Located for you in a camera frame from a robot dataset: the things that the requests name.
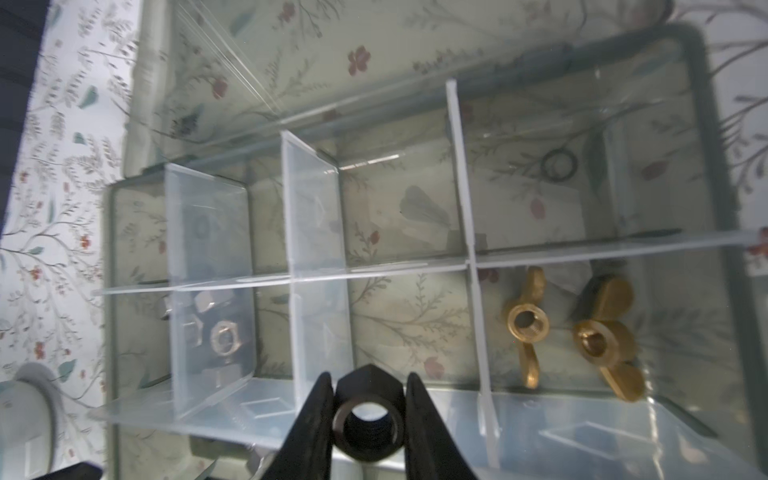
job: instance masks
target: brass wing nut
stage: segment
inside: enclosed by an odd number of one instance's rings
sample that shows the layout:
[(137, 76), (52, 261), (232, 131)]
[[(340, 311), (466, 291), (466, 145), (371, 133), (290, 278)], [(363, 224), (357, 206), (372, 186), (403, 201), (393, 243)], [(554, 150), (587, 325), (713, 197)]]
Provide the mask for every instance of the brass wing nut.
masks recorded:
[(538, 307), (544, 298), (547, 279), (538, 266), (530, 266), (523, 292), (517, 299), (509, 300), (502, 310), (502, 321), (517, 342), (520, 369), (525, 386), (538, 387), (540, 368), (533, 344), (541, 342), (549, 334), (549, 317)]
[(573, 329), (576, 349), (599, 368), (616, 396), (625, 402), (636, 402), (645, 394), (643, 373), (629, 363), (637, 354), (634, 335), (618, 321), (633, 302), (632, 285), (618, 276), (609, 276), (600, 285), (591, 318)]

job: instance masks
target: o-ring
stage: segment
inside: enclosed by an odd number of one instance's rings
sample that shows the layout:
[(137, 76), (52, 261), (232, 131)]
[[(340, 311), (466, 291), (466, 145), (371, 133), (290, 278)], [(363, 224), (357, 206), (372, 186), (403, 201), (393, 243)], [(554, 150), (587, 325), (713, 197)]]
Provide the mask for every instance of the o-ring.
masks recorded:
[[(568, 157), (569, 163), (571, 164), (571, 169), (565, 175), (557, 175), (554, 172), (554, 169), (548, 170), (550, 167), (550, 159), (556, 155), (564, 155)], [(561, 182), (565, 182), (566, 180), (570, 180), (576, 174), (576, 170), (578, 170), (578, 159), (576, 158), (576, 154), (565, 147), (550, 150), (545, 156), (541, 158), (541, 175), (553, 183), (559, 184)]]

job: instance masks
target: clear plastic tray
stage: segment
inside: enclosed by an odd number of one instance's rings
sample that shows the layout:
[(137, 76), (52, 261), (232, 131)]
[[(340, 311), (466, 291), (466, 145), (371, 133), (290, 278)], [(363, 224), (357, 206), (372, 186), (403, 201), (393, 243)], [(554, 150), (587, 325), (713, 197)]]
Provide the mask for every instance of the clear plastic tray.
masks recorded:
[[(168, 164), (173, 388), (94, 414), (276, 447), (318, 374), (371, 362), (419, 373), (462, 454), (491, 475), (758, 478), (766, 378), (740, 259), (756, 233), (736, 228), (706, 71), (696, 32), (671, 25)], [(201, 207), (221, 210), (223, 231), (231, 222), (225, 247), (190, 243), (186, 212)], [(284, 230), (264, 223), (275, 217)], [(190, 275), (210, 261), (210, 277)], [(553, 319), (532, 391), (500, 320), (531, 266)], [(635, 292), (621, 319), (641, 346), (637, 403), (615, 398), (569, 336), (603, 273)], [(184, 342), (203, 304), (248, 331), (230, 363), (209, 333)], [(290, 375), (263, 368), (265, 347), (290, 351)], [(232, 365), (226, 381), (195, 380)], [(383, 465), (402, 469), (402, 456)]]
[(445, 81), (499, 50), (580, 45), (670, 12), (669, 0), (156, 0), (142, 16), (124, 175), (332, 116), (371, 92)]

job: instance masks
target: hex nut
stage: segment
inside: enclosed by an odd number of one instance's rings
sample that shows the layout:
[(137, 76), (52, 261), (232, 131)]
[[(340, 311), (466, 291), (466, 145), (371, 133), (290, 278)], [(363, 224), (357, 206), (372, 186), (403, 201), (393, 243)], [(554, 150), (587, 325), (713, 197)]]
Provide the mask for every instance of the hex nut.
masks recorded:
[[(353, 409), (375, 403), (386, 409), (376, 420), (363, 420)], [(406, 432), (406, 396), (398, 379), (374, 365), (349, 373), (336, 384), (333, 439), (336, 446), (360, 462), (378, 462), (396, 452)]]

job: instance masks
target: clear plastic organizer box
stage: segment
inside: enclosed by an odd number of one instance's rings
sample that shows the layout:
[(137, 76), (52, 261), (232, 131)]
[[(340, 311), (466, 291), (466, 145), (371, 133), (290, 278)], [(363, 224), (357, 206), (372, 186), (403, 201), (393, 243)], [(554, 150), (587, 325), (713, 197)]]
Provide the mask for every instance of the clear plastic organizer box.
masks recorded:
[[(762, 478), (766, 372), (741, 258), (756, 234), (737, 228), (691, 28), (345, 104), (126, 180), (107, 209), (108, 308), (164, 298), (171, 376), (96, 418), (276, 449), (321, 372), (374, 363), (424, 379), (480, 475)], [(138, 224), (161, 225), (147, 245), (167, 265), (121, 264)], [(505, 305), (534, 274), (549, 334), (530, 388)], [(636, 402), (574, 344), (606, 275), (634, 298), (618, 320)], [(402, 470), (402, 452), (382, 465)]]

